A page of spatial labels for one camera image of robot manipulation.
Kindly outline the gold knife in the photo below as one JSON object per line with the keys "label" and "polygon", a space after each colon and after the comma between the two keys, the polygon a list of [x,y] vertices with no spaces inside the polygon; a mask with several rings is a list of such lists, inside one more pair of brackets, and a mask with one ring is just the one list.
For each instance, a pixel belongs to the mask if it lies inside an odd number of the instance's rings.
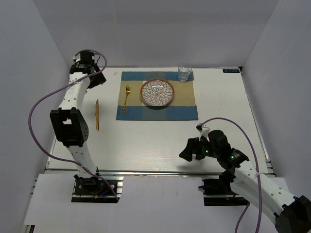
{"label": "gold knife", "polygon": [[99,131],[99,100],[95,103],[96,130]]}

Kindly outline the gold fork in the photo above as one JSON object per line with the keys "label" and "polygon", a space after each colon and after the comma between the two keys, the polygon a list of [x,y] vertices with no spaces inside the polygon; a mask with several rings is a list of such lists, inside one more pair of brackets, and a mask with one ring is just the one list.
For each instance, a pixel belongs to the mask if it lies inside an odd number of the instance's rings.
{"label": "gold fork", "polygon": [[127,99],[128,99],[128,96],[129,96],[130,93],[131,93],[131,86],[130,86],[130,84],[128,83],[128,84],[126,85],[126,92],[125,92],[126,97],[125,97],[125,101],[124,101],[124,104],[123,104],[123,107],[122,107],[122,110],[121,110],[121,113],[122,113],[122,114],[124,114],[124,113],[126,112]]}

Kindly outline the blue beige cloth placemat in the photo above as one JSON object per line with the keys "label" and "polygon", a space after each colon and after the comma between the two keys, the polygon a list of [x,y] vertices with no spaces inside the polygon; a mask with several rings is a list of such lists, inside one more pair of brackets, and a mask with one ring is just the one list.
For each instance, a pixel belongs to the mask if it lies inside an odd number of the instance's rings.
{"label": "blue beige cloth placemat", "polygon": [[[170,82],[175,90],[173,100],[166,106],[153,107],[140,97],[142,85],[151,79]],[[126,85],[130,84],[131,93],[127,99],[126,112],[121,113]],[[198,120],[198,110],[194,94],[194,74],[190,73],[186,82],[178,79],[175,71],[124,71],[121,74],[120,92],[116,120],[122,121],[192,121]]]}

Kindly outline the patterned ceramic plate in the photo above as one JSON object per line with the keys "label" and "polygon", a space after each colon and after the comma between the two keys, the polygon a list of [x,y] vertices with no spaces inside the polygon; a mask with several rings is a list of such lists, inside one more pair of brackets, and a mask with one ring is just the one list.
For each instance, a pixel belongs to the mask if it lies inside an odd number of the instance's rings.
{"label": "patterned ceramic plate", "polygon": [[140,97],[144,103],[153,107],[168,105],[174,98],[175,90],[167,80],[151,79],[140,89]]}

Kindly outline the clear drinking glass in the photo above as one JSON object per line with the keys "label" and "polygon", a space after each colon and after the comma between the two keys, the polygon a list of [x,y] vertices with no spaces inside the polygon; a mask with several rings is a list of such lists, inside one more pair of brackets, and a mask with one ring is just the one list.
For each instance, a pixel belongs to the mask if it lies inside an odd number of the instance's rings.
{"label": "clear drinking glass", "polygon": [[181,82],[186,82],[189,79],[192,67],[189,64],[180,64],[178,66],[178,79]]}

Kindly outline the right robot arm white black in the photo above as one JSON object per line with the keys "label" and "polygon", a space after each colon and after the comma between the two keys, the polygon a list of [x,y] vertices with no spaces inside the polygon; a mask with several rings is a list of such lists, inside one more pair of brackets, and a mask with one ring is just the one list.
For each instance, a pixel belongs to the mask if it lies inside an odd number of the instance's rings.
{"label": "right robot arm white black", "polygon": [[180,158],[191,162],[205,157],[215,158],[224,172],[215,182],[204,180],[200,186],[205,194],[238,194],[256,206],[274,224],[279,233],[309,233],[311,202],[297,197],[259,174],[249,158],[231,147],[220,130],[203,130],[200,137],[189,138]]}

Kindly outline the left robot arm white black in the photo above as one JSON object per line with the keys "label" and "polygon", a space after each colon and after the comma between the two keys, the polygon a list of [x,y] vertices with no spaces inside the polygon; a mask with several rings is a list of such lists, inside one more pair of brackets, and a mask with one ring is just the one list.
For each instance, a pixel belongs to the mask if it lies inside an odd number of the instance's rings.
{"label": "left robot arm white black", "polygon": [[69,71],[69,87],[66,88],[59,107],[50,112],[56,139],[68,149],[78,168],[78,175],[75,177],[88,179],[86,188],[93,194],[102,190],[103,182],[94,177],[98,174],[98,169],[86,143],[89,129],[81,108],[86,91],[106,82],[104,75],[99,73],[95,59],[98,55],[93,50],[83,50],[75,55],[74,64]]}

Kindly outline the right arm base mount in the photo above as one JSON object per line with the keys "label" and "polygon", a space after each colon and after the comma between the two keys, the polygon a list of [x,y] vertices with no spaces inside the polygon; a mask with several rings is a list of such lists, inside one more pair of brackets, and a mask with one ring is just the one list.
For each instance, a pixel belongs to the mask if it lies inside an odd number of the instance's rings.
{"label": "right arm base mount", "polygon": [[217,179],[204,179],[198,187],[204,195],[204,206],[246,206],[249,202],[231,190],[235,176],[224,171]]}

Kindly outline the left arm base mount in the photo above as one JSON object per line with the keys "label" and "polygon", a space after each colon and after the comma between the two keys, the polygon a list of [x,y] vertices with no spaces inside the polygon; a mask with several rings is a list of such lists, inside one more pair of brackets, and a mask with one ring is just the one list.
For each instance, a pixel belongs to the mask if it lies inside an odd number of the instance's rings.
{"label": "left arm base mount", "polygon": [[74,175],[75,183],[71,202],[74,203],[117,203],[115,195],[121,197],[122,181],[96,177],[82,178]]}

